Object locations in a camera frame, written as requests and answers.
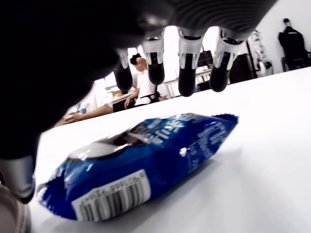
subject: dark hair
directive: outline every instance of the dark hair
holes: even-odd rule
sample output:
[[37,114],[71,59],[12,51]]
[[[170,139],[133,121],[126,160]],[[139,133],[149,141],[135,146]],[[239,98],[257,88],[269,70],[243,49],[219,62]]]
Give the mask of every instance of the dark hair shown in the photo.
[[139,53],[133,55],[132,58],[130,59],[130,63],[133,65],[137,65],[136,58],[139,58],[139,57],[141,57],[141,55]]

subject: person's hand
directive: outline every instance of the person's hand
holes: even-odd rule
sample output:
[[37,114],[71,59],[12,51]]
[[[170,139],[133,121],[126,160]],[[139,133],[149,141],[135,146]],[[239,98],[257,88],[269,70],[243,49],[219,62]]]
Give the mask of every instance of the person's hand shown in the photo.
[[130,102],[131,102],[131,99],[130,99],[130,98],[127,98],[126,101],[125,101],[125,103],[124,103],[124,108],[125,108],[125,109],[128,109],[128,105],[130,104]]
[[77,114],[76,112],[73,112],[73,113],[69,113],[69,115],[71,116],[65,119],[65,124],[70,124],[70,123],[83,120],[82,114]]
[[66,120],[61,118],[55,125],[54,127],[58,127],[58,126],[62,126],[62,125],[66,125]]

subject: table surface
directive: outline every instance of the table surface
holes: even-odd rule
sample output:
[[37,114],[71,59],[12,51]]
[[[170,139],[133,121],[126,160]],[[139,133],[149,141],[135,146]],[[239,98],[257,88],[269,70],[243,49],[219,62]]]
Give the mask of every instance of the table surface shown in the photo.
[[43,133],[37,184],[77,147],[145,118],[232,113],[240,122],[197,172],[161,197],[112,220],[53,216],[30,202],[34,233],[310,233],[311,68],[142,106]]

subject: blue plastic bag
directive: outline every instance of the blue plastic bag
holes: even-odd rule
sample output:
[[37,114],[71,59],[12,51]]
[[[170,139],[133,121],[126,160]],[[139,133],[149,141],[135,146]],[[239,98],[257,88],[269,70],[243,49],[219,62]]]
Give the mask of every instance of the blue plastic bag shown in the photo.
[[238,123],[234,115],[181,114],[147,119],[69,154],[40,203],[83,221],[115,217],[152,199],[213,156]]

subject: barcode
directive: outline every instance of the barcode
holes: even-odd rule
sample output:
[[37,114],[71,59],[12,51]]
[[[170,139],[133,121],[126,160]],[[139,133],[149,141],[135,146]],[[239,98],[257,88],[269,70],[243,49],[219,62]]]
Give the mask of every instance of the barcode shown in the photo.
[[100,221],[115,217],[146,202],[151,195],[145,171],[139,170],[94,188],[71,202],[78,220]]

